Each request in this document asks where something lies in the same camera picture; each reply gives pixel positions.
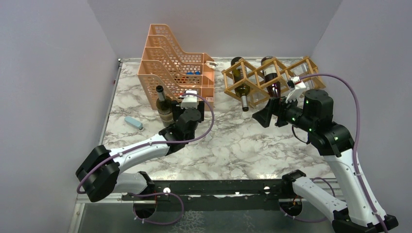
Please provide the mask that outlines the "dark bottle brown label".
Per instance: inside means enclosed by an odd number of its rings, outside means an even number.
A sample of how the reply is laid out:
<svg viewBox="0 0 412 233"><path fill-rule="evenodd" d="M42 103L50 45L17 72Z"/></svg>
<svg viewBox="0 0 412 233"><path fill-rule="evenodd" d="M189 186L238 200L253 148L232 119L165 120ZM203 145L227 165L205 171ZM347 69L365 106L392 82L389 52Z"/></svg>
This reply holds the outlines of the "dark bottle brown label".
<svg viewBox="0 0 412 233"><path fill-rule="evenodd" d="M155 90L157 93L156 108L158 114L161 118L163 125L165 127L168 127L174 123L172 113L172 100L165 94L162 85L158 85Z"/></svg>

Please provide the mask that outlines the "red bottle gold cap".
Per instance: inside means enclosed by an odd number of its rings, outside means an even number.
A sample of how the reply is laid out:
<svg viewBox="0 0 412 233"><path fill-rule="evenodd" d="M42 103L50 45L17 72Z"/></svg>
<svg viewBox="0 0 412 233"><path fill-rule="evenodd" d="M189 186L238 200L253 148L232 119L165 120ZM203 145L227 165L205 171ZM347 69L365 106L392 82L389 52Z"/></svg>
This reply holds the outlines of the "red bottle gold cap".
<svg viewBox="0 0 412 233"><path fill-rule="evenodd" d="M261 59L261 65L269 64L270 63L269 60L271 60L272 58L273 58L273 56L263 57ZM271 63L270 66L263 69L263 74L264 74L264 78L265 78L266 83L278 77L276 68L275 68L273 63ZM273 83L270 86L267 86L266 89L268 91L268 94L271 97L278 98L278 97L281 96L280 82Z"/></svg>

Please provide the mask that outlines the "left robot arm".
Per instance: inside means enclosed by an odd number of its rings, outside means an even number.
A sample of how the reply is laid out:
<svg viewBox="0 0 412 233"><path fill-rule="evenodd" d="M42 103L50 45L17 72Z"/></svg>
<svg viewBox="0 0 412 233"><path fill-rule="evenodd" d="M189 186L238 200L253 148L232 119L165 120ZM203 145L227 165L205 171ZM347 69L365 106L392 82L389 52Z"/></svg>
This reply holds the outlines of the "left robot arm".
<svg viewBox="0 0 412 233"><path fill-rule="evenodd" d="M172 102L172 112L177 120L144 141L129 146L107 149L96 146L76 170L79 180L78 194L87 195L90 202L98 202L113 193L135 193L140 199L152 195L152 180L146 172L129 174L126 171L143 162L168 156L187 144L205 137L206 131L195 137L198 124L204 121L205 107L201 100L195 107L183 101Z"/></svg>

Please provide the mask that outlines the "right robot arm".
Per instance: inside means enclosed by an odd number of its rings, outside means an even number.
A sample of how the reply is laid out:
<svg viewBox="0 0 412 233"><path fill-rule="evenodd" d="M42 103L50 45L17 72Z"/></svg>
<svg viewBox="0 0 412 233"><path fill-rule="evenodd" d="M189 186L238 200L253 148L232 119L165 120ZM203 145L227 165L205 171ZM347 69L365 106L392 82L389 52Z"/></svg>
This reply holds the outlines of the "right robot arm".
<svg viewBox="0 0 412 233"><path fill-rule="evenodd" d="M360 182L361 167L353 155L354 140L349 130L333 119L333 99L324 90L305 93L303 107L287 102L285 97L270 98L266 106L252 115L262 127L288 124L308 134L313 145L331 168L343 193L339 200L317 186L302 171L283 175L281 193L291 198L305 198L331 222L337 233L380 233L398 226L395 216L387 214L379 205L367 182Z"/></svg>

